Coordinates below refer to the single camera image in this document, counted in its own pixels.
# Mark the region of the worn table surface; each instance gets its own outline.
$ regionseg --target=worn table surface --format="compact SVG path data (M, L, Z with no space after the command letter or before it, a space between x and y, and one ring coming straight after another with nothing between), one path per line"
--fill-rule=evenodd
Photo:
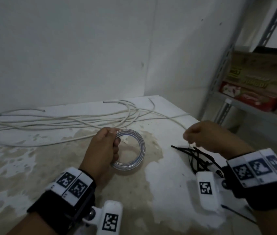
M160 96L150 97L156 111L175 116L184 111ZM148 97L129 99L137 107L152 109ZM45 107L46 115L103 114L124 110L114 103L91 102ZM177 118L185 127L198 122L191 116ZM124 205L121 234L211 234L223 229L230 213L208 212L199 204L196 177L186 154L171 145L188 147L183 140L184 129L169 119L135 122L128 128L138 131L146 143L146 154L141 166L128 173L109 170L96 191L97 206L106 200ZM80 137L96 129L61 129L49 131L0 132L0 139L20 144L57 141ZM78 167L90 139L37 148L0 146L0 234L5 234L26 214L27 208L41 195L46 185L69 166ZM121 160L137 153L134 138L123 139ZM210 153L220 165L225 160ZM230 192L221 193L225 204L240 209L245 202L235 199ZM79 228L76 233L95 233L94 229Z

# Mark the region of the red box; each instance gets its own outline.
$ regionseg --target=red box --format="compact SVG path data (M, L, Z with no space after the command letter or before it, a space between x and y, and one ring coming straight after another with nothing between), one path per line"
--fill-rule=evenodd
M277 107L277 98L261 95L252 90L228 82L222 82L219 92L262 111L272 111Z

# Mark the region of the shelf board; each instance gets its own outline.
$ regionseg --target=shelf board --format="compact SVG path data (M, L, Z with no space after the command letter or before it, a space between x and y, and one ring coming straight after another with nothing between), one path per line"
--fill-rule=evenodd
M254 114L268 122L271 122L275 125L277 125L277 115L272 113L272 112L264 112L262 110L259 110L253 106L247 105L243 102L240 102L238 100L235 100L233 98L231 98L230 96L224 95L220 92L215 92L214 93L214 98L217 98L223 102L227 101L227 103L229 103L231 101L231 105L240 109L240 110L244 110L250 114Z

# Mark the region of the hand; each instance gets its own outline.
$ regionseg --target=hand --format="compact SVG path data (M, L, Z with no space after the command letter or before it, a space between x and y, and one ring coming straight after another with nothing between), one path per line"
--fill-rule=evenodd
M211 121L193 124L185 131L183 138L189 144L196 143L197 147L219 153L226 159L254 151L238 136Z
M116 138L117 128L102 128L92 138L80 169L88 172L97 181L108 170L111 162L118 160L118 145L120 138Z

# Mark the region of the transparent hose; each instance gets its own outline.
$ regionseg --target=transparent hose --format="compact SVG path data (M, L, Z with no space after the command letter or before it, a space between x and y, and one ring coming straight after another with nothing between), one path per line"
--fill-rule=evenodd
M146 147L145 147L144 139L138 132L132 129L121 129L117 132L117 137L124 136L124 135L132 136L138 141L139 155L132 162L128 162L128 163L115 162L115 163L112 163L111 166L120 171L129 171L136 168L143 161L145 152L146 152Z

